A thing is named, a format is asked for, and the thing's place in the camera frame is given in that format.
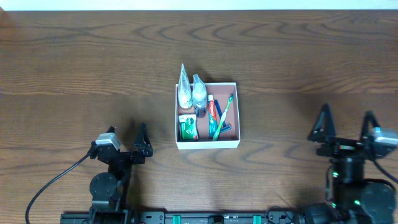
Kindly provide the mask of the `white Pantene bamboo tube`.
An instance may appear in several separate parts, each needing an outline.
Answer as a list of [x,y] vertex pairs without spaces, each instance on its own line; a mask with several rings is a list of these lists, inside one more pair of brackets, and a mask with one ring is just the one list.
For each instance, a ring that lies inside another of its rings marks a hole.
[[192,90],[184,64],[181,64],[180,77],[177,88],[178,104],[183,109],[193,106]]

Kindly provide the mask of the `green Dettol soap box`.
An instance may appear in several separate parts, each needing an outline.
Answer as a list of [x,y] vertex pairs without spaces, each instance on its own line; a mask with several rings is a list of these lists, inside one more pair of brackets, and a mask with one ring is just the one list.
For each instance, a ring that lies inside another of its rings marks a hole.
[[182,114],[178,117],[181,141],[196,141],[199,138],[197,130],[197,116]]

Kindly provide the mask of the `blue foaming soap pump bottle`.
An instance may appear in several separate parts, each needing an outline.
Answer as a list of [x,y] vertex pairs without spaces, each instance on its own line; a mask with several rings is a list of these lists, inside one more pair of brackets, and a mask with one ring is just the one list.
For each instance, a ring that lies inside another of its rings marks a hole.
[[194,74],[193,76],[193,90],[192,90],[192,99],[193,105],[195,107],[195,114],[197,118],[204,118],[207,111],[207,90],[206,85],[200,79],[198,74]]

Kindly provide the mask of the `green and blue toothbrush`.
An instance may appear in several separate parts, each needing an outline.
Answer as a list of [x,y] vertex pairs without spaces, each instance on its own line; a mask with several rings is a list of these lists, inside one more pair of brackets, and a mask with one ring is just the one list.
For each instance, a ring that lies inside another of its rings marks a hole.
[[216,133],[215,133],[214,136],[213,136],[213,141],[217,141],[217,140],[218,140],[218,136],[220,135],[221,128],[223,127],[223,123],[224,123],[224,121],[225,121],[225,119],[226,119],[229,106],[230,106],[230,104],[233,102],[233,97],[234,97],[234,95],[230,95],[230,97],[229,97],[229,99],[228,99],[228,104],[226,105],[226,108],[224,109],[223,114],[222,114],[222,116],[221,116],[221,118],[220,118],[219,126],[218,126],[218,128],[217,128],[217,130],[216,130]]

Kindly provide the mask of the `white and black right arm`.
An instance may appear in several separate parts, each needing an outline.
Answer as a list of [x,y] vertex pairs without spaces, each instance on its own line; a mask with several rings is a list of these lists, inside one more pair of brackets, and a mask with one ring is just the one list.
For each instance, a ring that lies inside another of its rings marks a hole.
[[397,149],[397,133],[382,128],[368,111],[358,139],[336,135],[330,106],[321,107],[307,139],[327,157],[325,202],[304,207],[296,223],[393,223],[397,178],[378,162]]

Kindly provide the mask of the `red Colgate toothpaste tube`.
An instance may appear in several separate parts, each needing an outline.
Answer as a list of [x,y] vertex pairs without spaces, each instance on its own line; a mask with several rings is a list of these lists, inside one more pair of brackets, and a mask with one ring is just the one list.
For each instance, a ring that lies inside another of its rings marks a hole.
[[212,94],[208,95],[208,117],[209,117],[209,138],[213,138],[218,128],[216,120],[215,99]]

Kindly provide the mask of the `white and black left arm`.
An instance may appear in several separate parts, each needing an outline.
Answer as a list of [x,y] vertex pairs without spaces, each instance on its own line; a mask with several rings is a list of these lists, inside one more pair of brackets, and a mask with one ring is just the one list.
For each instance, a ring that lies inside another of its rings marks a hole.
[[133,146],[137,147],[135,151],[120,151],[121,142],[112,126],[91,143],[89,157],[107,164],[108,171],[94,176],[90,182],[90,223],[140,222],[139,214],[127,208],[127,191],[132,166],[144,164],[147,157],[153,156],[144,123],[140,125]]

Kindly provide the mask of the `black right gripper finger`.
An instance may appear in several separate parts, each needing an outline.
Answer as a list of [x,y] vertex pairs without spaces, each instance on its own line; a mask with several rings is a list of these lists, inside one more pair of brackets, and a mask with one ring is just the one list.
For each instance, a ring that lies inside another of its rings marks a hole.
[[359,140],[361,142],[374,141],[380,133],[380,124],[372,111],[364,114]]
[[307,139],[312,142],[329,142],[336,136],[335,125],[331,108],[325,103],[320,110],[318,118],[309,132]]

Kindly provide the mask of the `white box with pink interior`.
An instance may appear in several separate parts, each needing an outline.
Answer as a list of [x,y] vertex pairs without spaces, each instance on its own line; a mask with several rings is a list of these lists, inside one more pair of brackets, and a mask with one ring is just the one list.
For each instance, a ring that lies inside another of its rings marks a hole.
[[207,83],[206,90],[214,96],[224,110],[228,107],[225,123],[231,129],[220,133],[217,141],[213,141],[208,134],[208,116],[197,119],[198,140],[182,141],[178,117],[181,114],[193,114],[193,107],[185,110],[179,107],[178,97],[175,97],[175,142],[179,150],[183,149],[232,149],[239,146],[241,140],[239,103],[237,84],[233,82]]

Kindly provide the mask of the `blue disposable razor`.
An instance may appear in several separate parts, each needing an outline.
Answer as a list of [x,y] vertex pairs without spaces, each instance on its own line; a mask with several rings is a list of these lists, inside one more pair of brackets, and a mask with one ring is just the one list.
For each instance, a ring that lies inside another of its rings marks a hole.
[[[219,117],[221,118],[223,112],[221,111],[221,106],[220,106],[220,104],[218,103],[218,100],[215,100],[215,106],[216,106],[218,115],[219,115]],[[229,131],[230,129],[231,129],[231,126],[230,126],[230,125],[227,125],[227,124],[223,121],[223,122],[222,122],[221,130],[220,130],[220,133],[225,133],[225,132]]]

